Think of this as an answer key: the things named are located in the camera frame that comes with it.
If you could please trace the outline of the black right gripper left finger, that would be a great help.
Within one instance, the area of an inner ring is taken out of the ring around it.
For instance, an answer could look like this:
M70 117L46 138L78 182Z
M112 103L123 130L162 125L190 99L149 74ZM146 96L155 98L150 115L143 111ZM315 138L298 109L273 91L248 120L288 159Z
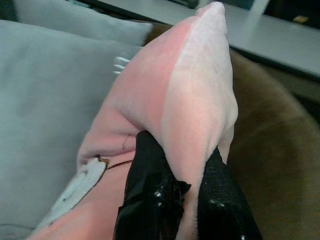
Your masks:
M136 136L136 150L118 209L115 240L174 240L191 188L172 173L164 150L148 132Z

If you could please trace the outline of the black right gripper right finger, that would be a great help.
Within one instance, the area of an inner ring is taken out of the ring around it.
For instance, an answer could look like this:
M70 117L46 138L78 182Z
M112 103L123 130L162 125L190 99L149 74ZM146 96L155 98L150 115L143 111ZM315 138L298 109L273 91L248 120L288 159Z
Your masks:
M197 230L200 240L262 240L252 211L216 148L201 181Z

